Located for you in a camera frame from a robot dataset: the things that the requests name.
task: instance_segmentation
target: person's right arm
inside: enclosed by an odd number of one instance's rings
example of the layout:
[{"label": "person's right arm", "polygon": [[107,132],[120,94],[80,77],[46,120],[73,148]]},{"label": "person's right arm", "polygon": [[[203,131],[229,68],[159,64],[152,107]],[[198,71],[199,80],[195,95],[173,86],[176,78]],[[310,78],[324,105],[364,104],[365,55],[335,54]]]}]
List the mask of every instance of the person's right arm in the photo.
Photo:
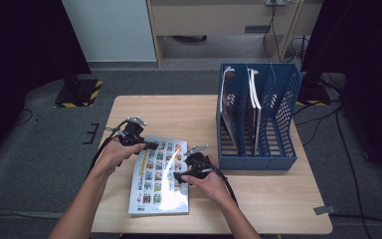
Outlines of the person's right arm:
[{"label": "person's right arm", "polygon": [[[213,157],[209,156],[209,159],[212,163],[215,162]],[[234,238],[261,238],[256,229],[254,229],[253,225],[251,225],[247,217],[238,207],[237,203],[230,196],[222,178],[215,172],[210,172],[204,179],[189,175],[182,176],[182,179],[199,187],[219,206]]]}]

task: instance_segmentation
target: black and yellow hazard tape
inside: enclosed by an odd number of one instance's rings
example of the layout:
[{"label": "black and yellow hazard tape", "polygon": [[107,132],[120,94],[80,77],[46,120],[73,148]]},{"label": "black and yellow hazard tape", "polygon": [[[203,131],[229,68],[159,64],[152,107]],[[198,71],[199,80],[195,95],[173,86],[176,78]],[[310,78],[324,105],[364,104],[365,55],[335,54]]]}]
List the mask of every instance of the black and yellow hazard tape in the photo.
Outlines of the black and yellow hazard tape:
[{"label": "black and yellow hazard tape", "polygon": [[100,91],[101,85],[103,84],[103,81],[97,80],[97,81],[81,81],[82,85],[84,87],[84,96],[82,96],[82,101],[75,101],[73,97],[66,97],[65,99],[61,101],[55,102],[56,108],[76,108],[76,107],[89,107],[91,106],[98,95],[98,92]]},{"label": "black and yellow hazard tape", "polygon": [[298,101],[296,102],[297,106],[327,106],[330,105],[328,102],[324,101]]}]

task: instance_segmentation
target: gray carpet floor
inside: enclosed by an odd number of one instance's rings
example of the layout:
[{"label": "gray carpet floor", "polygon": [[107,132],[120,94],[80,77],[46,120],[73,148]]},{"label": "gray carpet floor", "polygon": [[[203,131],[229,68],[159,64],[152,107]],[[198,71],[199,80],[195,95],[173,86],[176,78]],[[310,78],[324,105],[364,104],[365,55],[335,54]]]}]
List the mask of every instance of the gray carpet floor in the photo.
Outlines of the gray carpet floor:
[{"label": "gray carpet floor", "polygon": [[[62,213],[80,188],[98,148],[111,104],[119,95],[214,95],[218,71],[101,71],[103,80],[95,103],[88,108],[54,108],[63,82],[55,81],[32,91],[25,110],[0,147],[0,212]],[[296,124],[323,117],[339,102],[309,107],[294,117]],[[348,119],[339,114],[344,138],[353,161],[364,213],[382,218],[382,167],[367,161]],[[88,131],[97,134],[92,144]],[[352,172],[340,139],[335,115],[297,127],[326,205],[338,213],[359,215]],[[46,238],[56,219],[0,216],[0,238]],[[283,235],[283,238],[367,238],[357,218],[332,217],[329,235]],[[382,238],[382,222],[367,220],[372,238]],[[94,234],[93,238],[118,238],[116,234]],[[177,238],[177,235],[123,235],[122,238]],[[276,238],[265,235],[265,238]],[[231,238],[216,236],[198,238]]]}]

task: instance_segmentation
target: forearm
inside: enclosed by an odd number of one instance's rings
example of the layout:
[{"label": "forearm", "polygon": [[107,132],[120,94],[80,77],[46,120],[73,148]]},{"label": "forearm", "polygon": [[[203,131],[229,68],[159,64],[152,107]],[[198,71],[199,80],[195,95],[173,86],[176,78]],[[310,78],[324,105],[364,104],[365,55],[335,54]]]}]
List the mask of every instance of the forearm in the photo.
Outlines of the forearm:
[{"label": "forearm", "polygon": [[261,238],[232,198],[218,203],[235,239]]},{"label": "forearm", "polygon": [[92,170],[49,238],[90,238],[108,175]]}]

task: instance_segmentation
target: white wall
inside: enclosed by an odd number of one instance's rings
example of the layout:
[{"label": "white wall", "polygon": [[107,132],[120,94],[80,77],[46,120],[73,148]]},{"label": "white wall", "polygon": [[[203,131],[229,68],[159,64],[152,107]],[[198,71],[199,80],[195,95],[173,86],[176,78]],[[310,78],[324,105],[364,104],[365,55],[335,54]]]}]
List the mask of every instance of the white wall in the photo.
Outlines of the white wall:
[{"label": "white wall", "polygon": [[63,0],[88,62],[156,62],[145,0]]}]

